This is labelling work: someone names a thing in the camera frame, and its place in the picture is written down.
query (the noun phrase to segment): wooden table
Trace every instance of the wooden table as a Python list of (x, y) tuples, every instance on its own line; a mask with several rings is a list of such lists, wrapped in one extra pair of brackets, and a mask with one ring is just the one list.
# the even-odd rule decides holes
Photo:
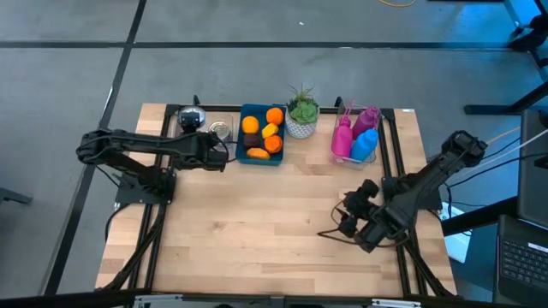
[[(164, 110), (165, 104), (144, 104), (136, 132), (158, 135)], [(239, 113), (230, 114), (237, 125)], [(412, 110), (395, 110), (395, 114), (405, 169), (416, 172), (426, 164), (416, 115)], [(335, 227), (330, 212), (345, 192), (355, 190), (366, 178), (379, 184), (383, 176), (378, 152), (377, 160), (360, 171), (330, 162), (335, 118), (321, 115), (311, 138), (286, 135), (279, 167), (234, 162), (223, 173), (179, 171), (152, 290), (402, 296), (394, 248), (377, 248), (367, 254), (358, 246), (316, 235)], [(384, 126), (395, 173), (390, 129), (387, 123)], [(132, 153), (132, 157), (153, 164), (152, 155)], [(381, 194), (376, 197), (377, 204), (382, 204)], [(110, 282), (134, 252), (143, 209), (143, 204), (130, 205), (113, 220), (97, 287)], [(438, 219), (421, 211), (417, 234), (423, 258), (444, 286), (455, 293)], [(418, 293), (413, 263), (409, 256), (407, 260), (412, 291)], [(144, 285), (147, 262), (145, 255), (138, 287)]]

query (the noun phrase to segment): desk leg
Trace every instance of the desk leg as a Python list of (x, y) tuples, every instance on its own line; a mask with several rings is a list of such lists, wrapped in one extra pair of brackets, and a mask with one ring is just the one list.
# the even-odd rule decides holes
[(445, 236), (450, 236), (469, 229), (488, 226), (497, 222), (502, 214), (517, 216), (517, 196), (447, 219), (442, 222), (442, 229)]
[(3, 201), (15, 201), (20, 204), (29, 204), (32, 198), (24, 196), (20, 193), (10, 191), (9, 189), (0, 188), (0, 203)]
[(548, 96), (548, 82), (543, 83), (536, 89), (530, 91), (526, 96), (520, 98), (517, 102), (509, 105), (466, 105), (464, 106), (464, 113), (467, 115), (479, 115), (479, 116), (516, 116), (523, 110), (533, 106), (539, 100)]

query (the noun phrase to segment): metal tin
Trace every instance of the metal tin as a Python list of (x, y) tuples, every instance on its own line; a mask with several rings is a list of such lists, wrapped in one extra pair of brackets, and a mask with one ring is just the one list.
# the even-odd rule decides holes
[(230, 127), (223, 121), (217, 121), (209, 126), (208, 132), (216, 133), (217, 136), (223, 141), (232, 141), (232, 132)]

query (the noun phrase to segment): orange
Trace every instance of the orange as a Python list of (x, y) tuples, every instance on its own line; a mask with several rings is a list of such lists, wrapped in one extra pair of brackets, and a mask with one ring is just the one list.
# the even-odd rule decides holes
[(282, 124), (283, 111), (279, 108), (270, 108), (266, 111), (266, 121), (276, 125)]
[(265, 149), (270, 153), (278, 153), (282, 150), (282, 138), (278, 135), (273, 135), (265, 139)]
[(259, 120), (254, 116), (246, 116), (241, 121), (241, 130), (244, 133), (257, 133), (259, 131)]

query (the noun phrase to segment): white pot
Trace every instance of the white pot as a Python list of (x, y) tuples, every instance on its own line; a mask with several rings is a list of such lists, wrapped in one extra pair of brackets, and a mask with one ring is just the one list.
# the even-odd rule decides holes
[(314, 122), (309, 124), (299, 124), (291, 118), (291, 115), (289, 115), (289, 110), (285, 113), (285, 128), (287, 129), (289, 135), (293, 138), (304, 139), (310, 137), (314, 133), (314, 130), (316, 130), (316, 124), (318, 123)]

